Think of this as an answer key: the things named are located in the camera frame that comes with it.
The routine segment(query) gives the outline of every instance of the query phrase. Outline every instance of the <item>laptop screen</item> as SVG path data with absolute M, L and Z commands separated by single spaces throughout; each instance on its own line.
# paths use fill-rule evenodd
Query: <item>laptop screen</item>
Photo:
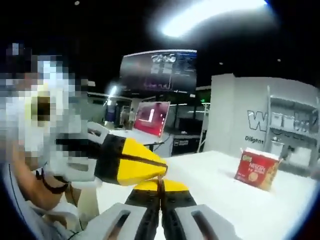
M 133 128 L 161 138 L 170 102 L 141 102 L 139 104 Z

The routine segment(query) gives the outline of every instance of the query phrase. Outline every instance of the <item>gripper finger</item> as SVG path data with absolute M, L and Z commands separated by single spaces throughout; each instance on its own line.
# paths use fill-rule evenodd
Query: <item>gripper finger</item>
M 160 198 L 158 196 L 158 181 L 152 179 L 135 186 L 125 204 L 146 208 L 140 220 L 135 240 L 153 240 L 159 225 Z
M 177 207 L 175 209 L 186 240 L 240 240 L 234 226 L 207 205 Z
M 92 219 L 86 229 L 74 236 L 75 240 L 107 240 L 118 228 L 117 240 L 137 240 L 146 207 L 116 203 Z
M 240 239 L 225 218 L 206 205 L 197 205 L 183 183 L 163 180 L 161 210 L 167 240 Z
M 133 138 L 108 134 L 94 175 L 103 182 L 130 186 L 166 174 L 166 161 Z

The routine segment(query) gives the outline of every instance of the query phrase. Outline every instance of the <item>cracker box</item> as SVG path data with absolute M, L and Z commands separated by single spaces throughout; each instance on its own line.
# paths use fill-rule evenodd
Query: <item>cracker box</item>
M 279 159 L 276 155 L 247 148 L 242 152 L 235 179 L 269 191 L 276 176 Z

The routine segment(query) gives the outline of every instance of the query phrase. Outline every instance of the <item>gray gripper finger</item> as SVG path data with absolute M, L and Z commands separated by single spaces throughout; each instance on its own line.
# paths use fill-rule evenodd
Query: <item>gray gripper finger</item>
M 195 217 L 201 218 L 208 233 L 217 240 L 240 240 L 235 227 L 207 205 L 177 207 L 175 212 L 183 228 L 186 240 L 204 239 Z
M 116 203 L 92 219 L 86 229 L 74 236 L 75 240 L 105 240 L 117 226 L 122 216 L 128 215 L 121 227 L 117 240 L 134 240 L 146 207 Z

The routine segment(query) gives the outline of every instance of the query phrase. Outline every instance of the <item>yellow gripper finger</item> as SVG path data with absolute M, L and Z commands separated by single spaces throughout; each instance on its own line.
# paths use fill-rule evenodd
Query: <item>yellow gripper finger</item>
M 166 174 L 166 161 L 132 138 L 109 134 L 97 161 L 95 176 L 103 182 L 129 186 Z

